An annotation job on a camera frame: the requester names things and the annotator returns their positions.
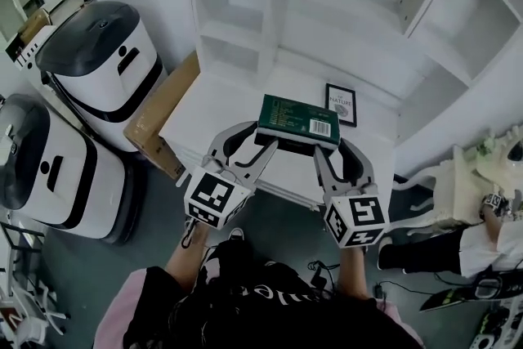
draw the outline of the sneaker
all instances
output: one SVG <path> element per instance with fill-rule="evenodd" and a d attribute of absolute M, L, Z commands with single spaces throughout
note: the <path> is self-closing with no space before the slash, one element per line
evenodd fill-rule
<path fill-rule="evenodd" d="M 379 247 L 378 247 L 378 263 L 377 263 L 379 271 L 382 271 L 382 268 L 379 266 L 379 255 L 381 254 L 383 248 L 385 246 L 389 246 L 390 244 L 393 244 L 392 239 L 390 237 L 385 237 L 379 244 Z"/>
<path fill-rule="evenodd" d="M 241 228 L 234 228 L 229 235 L 229 240 L 245 240 L 244 231 Z"/>

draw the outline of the black framed picture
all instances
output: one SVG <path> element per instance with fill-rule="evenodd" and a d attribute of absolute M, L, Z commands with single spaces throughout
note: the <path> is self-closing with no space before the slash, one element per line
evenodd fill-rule
<path fill-rule="evenodd" d="M 355 91 L 327 83 L 325 108 L 336 112 L 340 123 L 351 127 L 358 126 Z"/>

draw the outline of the white cabinet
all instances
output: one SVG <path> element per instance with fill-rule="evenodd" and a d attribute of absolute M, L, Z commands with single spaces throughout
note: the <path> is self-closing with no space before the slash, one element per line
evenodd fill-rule
<path fill-rule="evenodd" d="M 192 0 L 192 6 L 203 72 L 264 92 L 278 61 L 298 70 L 293 74 L 352 87 L 395 115 L 396 145 L 419 136 L 495 68 L 519 36 L 523 16 L 523 0 Z M 300 89 L 300 78 L 286 86 Z"/>

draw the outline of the white label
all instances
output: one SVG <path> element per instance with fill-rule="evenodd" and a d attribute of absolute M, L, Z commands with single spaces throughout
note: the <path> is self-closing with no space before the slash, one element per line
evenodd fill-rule
<path fill-rule="evenodd" d="M 309 127 L 311 134 L 318 134 L 319 136 L 330 136 L 330 124 L 323 123 L 316 119 L 311 119 L 311 126 Z"/>

